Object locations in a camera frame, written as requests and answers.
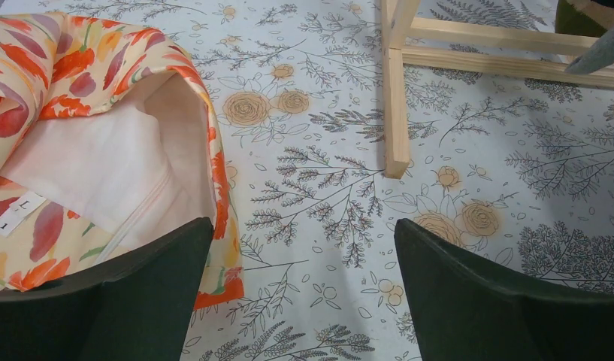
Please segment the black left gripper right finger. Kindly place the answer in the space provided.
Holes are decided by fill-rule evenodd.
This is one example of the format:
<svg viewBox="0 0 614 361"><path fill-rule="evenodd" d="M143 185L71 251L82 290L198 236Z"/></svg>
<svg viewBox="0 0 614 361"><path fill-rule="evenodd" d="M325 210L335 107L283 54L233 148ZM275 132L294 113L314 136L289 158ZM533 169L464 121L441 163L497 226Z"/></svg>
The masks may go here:
<svg viewBox="0 0 614 361"><path fill-rule="evenodd" d="M409 219L395 249L424 360L614 360L614 296L524 275Z"/></svg>

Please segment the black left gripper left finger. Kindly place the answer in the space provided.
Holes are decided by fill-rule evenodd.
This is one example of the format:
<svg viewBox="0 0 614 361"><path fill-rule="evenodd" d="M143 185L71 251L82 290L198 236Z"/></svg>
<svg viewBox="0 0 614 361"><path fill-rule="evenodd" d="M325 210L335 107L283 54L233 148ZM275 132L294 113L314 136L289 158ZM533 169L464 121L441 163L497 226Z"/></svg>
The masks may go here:
<svg viewBox="0 0 614 361"><path fill-rule="evenodd" d="M212 238L198 218L33 290L0 291L0 360L178 360Z"/></svg>

